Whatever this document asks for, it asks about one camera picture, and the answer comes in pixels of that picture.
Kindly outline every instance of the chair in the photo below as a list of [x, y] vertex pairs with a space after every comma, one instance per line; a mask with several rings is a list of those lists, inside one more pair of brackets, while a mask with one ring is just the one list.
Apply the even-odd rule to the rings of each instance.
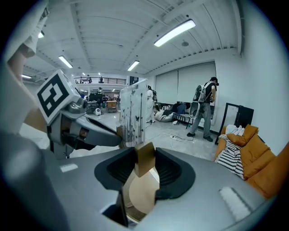
[[175, 113], [173, 114], [173, 118], [176, 116], [176, 119], [177, 119], [177, 121], [178, 121], [177, 124], [180, 123], [180, 120], [179, 120], [180, 117], [183, 118], [182, 114], [185, 114], [185, 110], [186, 110], [186, 105], [185, 105], [185, 104], [181, 104], [180, 106], [177, 107], [177, 112], [175, 112]]

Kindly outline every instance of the ceiling light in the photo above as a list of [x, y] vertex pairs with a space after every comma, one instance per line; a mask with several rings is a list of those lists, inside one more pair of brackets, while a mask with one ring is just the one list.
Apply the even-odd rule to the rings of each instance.
[[63, 55], [59, 56], [58, 58], [59, 58], [62, 62], [64, 62], [64, 64], [65, 64], [66, 66], [68, 66], [69, 68], [73, 68], [73, 66], [66, 60], [66, 58], [65, 58]]
[[26, 78], [26, 79], [31, 79], [31, 78], [32, 78], [31, 76], [24, 75], [24, 74], [22, 74], [21, 76], [22, 76], [23, 78]]
[[140, 62], [136, 60], [136, 61], [129, 67], [129, 69], [127, 69], [127, 70], [128, 70], [128, 71], [133, 70], [133, 68], [134, 68], [135, 66], [137, 66], [139, 63], [140, 63]]
[[38, 34], [38, 38], [43, 38], [44, 37], [44, 32], [41, 31], [39, 34]]
[[194, 23], [193, 20], [189, 19], [183, 23], [181, 23], [180, 25], [176, 26], [175, 28], [173, 28], [172, 30], [170, 30], [168, 33], [166, 33], [165, 35], [163, 35], [162, 37], [160, 37], [155, 43], [155, 46], [161, 46], [164, 43], [166, 43], [167, 41], [169, 41], [170, 39], [172, 39], [173, 37], [179, 35], [180, 33], [183, 33], [184, 31], [191, 29], [193, 27], [195, 27], [196, 24]]

